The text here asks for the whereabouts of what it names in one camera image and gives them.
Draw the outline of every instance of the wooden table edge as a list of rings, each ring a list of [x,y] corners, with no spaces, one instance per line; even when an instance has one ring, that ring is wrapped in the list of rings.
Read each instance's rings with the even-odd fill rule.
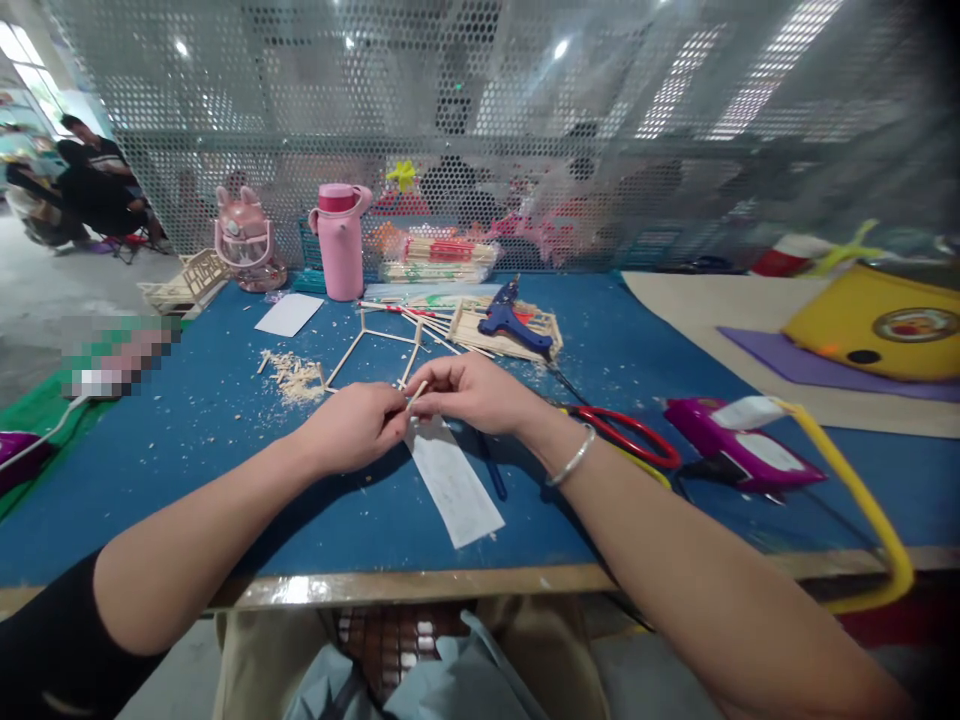
[[[960,547],[921,546],[907,552],[917,571],[960,569]],[[872,575],[885,571],[874,553],[835,550],[767,556],[795,580]],[[485,597],[616,590],[598,564],[547,565],[492,570],[331,573],[254,579],[230,578],[214,596],[211,610],[254,610],[282,606],[347,606],[420,603]],[[0,618],[12,615],[41,587],[0,588]]]

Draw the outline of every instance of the plastic bag of sticks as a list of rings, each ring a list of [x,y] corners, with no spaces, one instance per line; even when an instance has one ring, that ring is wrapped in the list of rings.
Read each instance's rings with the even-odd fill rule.
[[[474,231],[457,233],[455,227],[410,228],[394,257],[380,265],[380,279],[391,283],[483,282],[501,255],[500,245]]]

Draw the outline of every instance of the blue glue gun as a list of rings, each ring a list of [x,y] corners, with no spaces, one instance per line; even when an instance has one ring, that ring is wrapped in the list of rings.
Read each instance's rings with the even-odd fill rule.
[[[484,335],[496,335],[503,331],[513,337],[517,342],[523,345],[531,352],[543,355],[547,360],[550,359],[550,346],[553,345],[553,338],[549,335],[538,335],[530,330],[526,325],[520,322],[520,318],[513,311],[513,304],[520,293],[520,274],[514,276],[513,280],[508,282],[497,291],[496,297],[487,308],[486,320],[481,320],[477,325]]]

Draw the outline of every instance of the perforated metal sheet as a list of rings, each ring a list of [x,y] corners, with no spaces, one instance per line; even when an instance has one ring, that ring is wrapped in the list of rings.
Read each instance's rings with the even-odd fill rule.
[[[504,269],[749,262],[786,229],[949,223],[956,132],[914,3],[50,0],[181,252],[254,187],[294,267],[322,182],[364,222],[514,212]],[[379,250],[368,244],[365,265]]]

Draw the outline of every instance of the table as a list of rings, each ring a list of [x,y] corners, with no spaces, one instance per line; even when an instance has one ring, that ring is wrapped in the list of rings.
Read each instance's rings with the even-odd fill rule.
[[[672,397],[733,400],[751,388],[638,303],[613,275],[524,275],[524,299],[556,312],[561,366],[593,404],[636,415],[692,448],[662,417]],[[73,454],[0,525],[0,608],[11,610],[110,538],[294,429],[311,406],[285,407],[263,349],[292,350],[332,368],[359,331],[356,308],[327,302],[291,339],[255,331],[268,309],[231,284],[163,358],[139,394],[106,413]],[[395,315],[368,315],[368,327],[413,336]],[[417,364],[444,354],[426,345]],[[335,385],[392,382],[410,346],[364,337]],[[537,391],[572,401],[542,367],[501,361]],[[770,433],[817,459],[799,428]],[[831,430],[910,547],[917,567],[960,565],[956,495],[960,443]],[[461,444],[495,497],[475,453]],[[214,605],[350,604],[471,597],[502,592],[596,591],[613,587],[562,498],[541,489],[542,471],[511,439],[491,443],[509,491],[498,507],[506,526],[454,550],[439,513],[402,444],[371,468],[319,483],[268,528]],[[794,577],[875,572],[869,526],[837,481],[792,495],[786,507],[690,481],[697,505]]]

